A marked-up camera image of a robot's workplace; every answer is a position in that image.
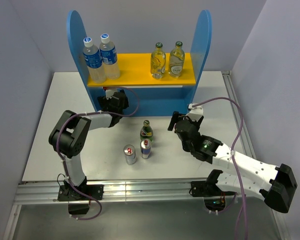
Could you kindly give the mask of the clear Chang soda bottle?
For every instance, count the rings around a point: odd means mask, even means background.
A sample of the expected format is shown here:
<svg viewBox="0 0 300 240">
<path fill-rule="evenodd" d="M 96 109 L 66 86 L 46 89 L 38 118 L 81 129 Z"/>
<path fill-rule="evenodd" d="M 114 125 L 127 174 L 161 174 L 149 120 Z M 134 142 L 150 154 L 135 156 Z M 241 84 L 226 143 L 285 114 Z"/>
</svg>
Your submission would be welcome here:
<svg viewBox="0 0 300 240">
<path fill-rule="evenodd" d="M 168 73 L 172 77 L 179 77 L 182 74 L 185 62 L 185 52 L 182 47 L 183 43 L 177 41 L 175 47 L 170 52 Z"/>
<path fill-rule="evenodd" d="M 151 53 L 150 72 L 153 78 L 161 79 L 166 71 L 166 53 L 163 51 L 163 44 L 157 42 L 155 50 Z"/>
</svg>

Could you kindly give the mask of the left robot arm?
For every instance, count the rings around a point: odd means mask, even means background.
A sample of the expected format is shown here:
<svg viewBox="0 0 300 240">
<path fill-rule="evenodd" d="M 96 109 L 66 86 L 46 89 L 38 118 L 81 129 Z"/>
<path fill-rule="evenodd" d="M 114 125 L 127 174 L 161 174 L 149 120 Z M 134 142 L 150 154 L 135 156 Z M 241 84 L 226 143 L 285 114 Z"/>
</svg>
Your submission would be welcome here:
<svg viewBox="0 0 300 240">
<path fill-rule="evenodd" d="M 94 115 L 80 116 L 71 110 L 64 111 L 48 138 L 49 144 L 55 152 L 59 152 L 66 167 L 61 191 L 74 200 L 85 200 L 87 195 L 92 195 L 80 158 L 88 132 L 115 126 L 129 107 L 123 89 L 108 88 L 104 96 L 97 97 L 97 101 L 101 110 Z"/>
</svg>

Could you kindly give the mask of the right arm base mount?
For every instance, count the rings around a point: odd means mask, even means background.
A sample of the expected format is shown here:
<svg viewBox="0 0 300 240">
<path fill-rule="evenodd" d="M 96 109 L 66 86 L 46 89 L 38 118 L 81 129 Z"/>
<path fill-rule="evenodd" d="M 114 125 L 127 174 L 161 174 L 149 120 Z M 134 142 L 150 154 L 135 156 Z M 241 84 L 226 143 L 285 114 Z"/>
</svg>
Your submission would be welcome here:
<svg viewBox="0 0 300 240">
<path fill-rule="evenodd" d="M 206 180 L 191 181 L 188 192 L 193 198 L 203 198 L 204 210 L 209 214 L 220 213 L 228 210 L 235 202 L 237 193 L 233 191 L 222 191 L 216 185 Z"/>
</svg>

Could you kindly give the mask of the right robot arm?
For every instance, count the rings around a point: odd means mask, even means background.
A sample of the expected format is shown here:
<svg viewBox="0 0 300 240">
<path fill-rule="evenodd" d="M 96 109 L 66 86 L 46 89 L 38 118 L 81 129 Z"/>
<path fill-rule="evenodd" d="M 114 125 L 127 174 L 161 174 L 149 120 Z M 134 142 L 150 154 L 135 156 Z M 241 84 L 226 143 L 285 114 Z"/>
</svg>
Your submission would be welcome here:
<svg viewBox="0 0 300 240">
<path fill-rule="evenodd" d="M 168 126 L 181 140 L 182 148 L 201 162 L 216 168 L 207 177 L 201 190 L 207 197 L 221 192 L 241 192 L 265 202 L 271 209 L 288 213 L 296 189 L 295 175 L 290 166 L 267 164 L 231 150 L 213 137 L 199 132 L 202 114 L 174 111 Z"/>
</svg>

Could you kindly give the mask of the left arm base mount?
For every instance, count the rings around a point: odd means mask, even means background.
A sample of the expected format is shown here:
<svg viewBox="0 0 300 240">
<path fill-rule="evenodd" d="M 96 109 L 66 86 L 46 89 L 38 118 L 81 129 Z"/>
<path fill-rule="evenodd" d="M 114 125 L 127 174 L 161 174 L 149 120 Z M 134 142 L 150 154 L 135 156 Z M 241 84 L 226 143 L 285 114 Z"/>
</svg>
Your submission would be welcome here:
<svg viewBox="0 0 300 240">
<path fill-rule="evenodd" d="M 99 201 L 103 198 L 104 185 L 88 184 L 85 187 L 81 187 L 80 190 Z M 76 192 L 68 183 L 59 186 L 57 201 L 68 202 L 68 213 L 79 217 L 88 213 L 92 202 L 90 198 Z"/>
</svg>

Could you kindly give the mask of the green Perrier bottle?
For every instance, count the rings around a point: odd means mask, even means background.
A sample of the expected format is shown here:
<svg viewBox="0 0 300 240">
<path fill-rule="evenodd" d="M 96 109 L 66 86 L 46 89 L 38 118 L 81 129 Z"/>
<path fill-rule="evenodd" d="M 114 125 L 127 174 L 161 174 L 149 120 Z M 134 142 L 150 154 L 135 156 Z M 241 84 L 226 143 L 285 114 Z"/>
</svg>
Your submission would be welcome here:
<svg viewBox="0 0 300 240">
<path fill-rule="evenodd" d="M 154 132 L 152 127 L 150 126 L 150 121 L 149 120 L 144 120 L 143 121 L 143 126 L 140 130 L 140 140 L 148 139 L 151 142 L 153 141 L 154 138 Z"/>
</svg>

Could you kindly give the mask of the blue Red Bull can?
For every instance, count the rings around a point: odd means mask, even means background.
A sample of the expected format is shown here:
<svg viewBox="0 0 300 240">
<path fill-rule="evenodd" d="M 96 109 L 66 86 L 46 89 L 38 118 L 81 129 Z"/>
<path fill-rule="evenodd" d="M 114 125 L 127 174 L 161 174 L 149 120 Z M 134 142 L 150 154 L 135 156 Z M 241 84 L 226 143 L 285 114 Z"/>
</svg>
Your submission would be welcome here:
<svg viewBox="0 0 300 240">
<path fill-rule="evenodd" d="M 143 139 L 140 142 L 140 152 L 144 159 L 148 159 L 151 154 L 152 142 L 149 139 Z"/>
</svg>

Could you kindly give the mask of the silver Red Bull can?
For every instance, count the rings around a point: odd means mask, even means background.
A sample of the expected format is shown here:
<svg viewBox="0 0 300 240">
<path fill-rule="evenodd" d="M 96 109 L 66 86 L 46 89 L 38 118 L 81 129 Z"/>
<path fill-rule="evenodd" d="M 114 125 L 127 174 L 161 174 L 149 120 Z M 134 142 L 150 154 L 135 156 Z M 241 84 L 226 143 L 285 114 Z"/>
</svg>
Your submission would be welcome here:
<svg viewBox="0 0 300 240">
<path fill-rule="evenodd" d="M 126 163 L 128 165 L 133 165 L 136 162 L 136 160 L 137 160 L 137 158 L 136 158 L 136 149 L 133 145 L 127 144 L 123 148 L 123 153 L 124 153 Z"/>
</svg>

